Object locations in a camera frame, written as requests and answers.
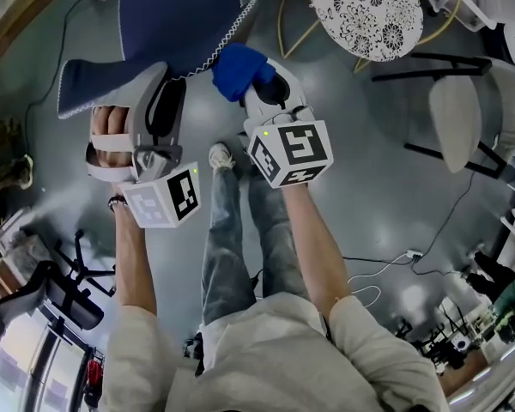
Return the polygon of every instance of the white sneaker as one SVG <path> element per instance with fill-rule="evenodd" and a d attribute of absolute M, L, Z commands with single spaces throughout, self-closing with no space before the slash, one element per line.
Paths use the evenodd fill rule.
<path fill-rule="evenodd" d="M 214 172 L 223 167 L 233 169 L 235 164 L 231 151 L 229 151 L 227 145 L 221 142 L 216 143 L 209 149 L 208 161 Z"/>

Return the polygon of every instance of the bracelet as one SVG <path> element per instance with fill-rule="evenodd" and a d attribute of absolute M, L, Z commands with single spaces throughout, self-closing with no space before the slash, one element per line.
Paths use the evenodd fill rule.
<path fill-rule="evenodd" d="M 117 204 L 122 204 L 126 208 L 129 207 L 128 206 L 128 202 L 126 202 L 126 199 L 124 197 L 122 197 L 122 196 L 114 196 L 114 197 L 109 198 L 109 203 L 107 203 L 107 206 L 109 207 L 109 209 L 112 212 L 114 212 L 113 206 L 115 206 Z"/>

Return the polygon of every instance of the white sleeve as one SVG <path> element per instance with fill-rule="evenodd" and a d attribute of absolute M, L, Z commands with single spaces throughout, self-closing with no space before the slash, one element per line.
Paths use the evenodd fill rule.
<path fill-rule="evenodd" d="M 394 410 L 416 404 L 449 410 L 433 363 L 380 326 L 354 296 L 334 305 L 330 332 L 336 347 Z"/>
<path fill-rule="evenodd" d="M 100 411 L 163 412 L 179 359 L 154 314 L 122 306 L 107 345 Z"/>

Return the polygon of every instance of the white shirt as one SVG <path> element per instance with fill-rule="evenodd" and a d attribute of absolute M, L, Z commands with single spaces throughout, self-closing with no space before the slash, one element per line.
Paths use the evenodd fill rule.
<path fill-rule="evenodd" d="M 184 367 L 157 319 L 121 309 L 106 353 L 100 411 L 448 411 L 433 364 L 349 296 L 330 313 L 275 294 L 203 327 L 204 367 Z"/>

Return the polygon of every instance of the navy blue cloth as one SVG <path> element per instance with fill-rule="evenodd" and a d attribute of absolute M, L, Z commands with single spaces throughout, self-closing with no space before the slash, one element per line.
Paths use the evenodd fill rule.
<path fill-rule="evenodd" d="M 254 81 L 271 82 L 276 73 L 263 53 L 240 43 L 223 49 L 212 72 L 214 85 L 231 102 L 240 100 Z"/>
<path fill-rule="evenodd" d="M 240 0 L 118 0 L 124 60 L 108 64 L 70 60 L 61 76 L 59 117 L 80 111 L 154 63 L 166 62 L 171 78 L 211 65 L 231 35 L 237 34 L 238 23 L 232 27 L 242 11 Z"/>

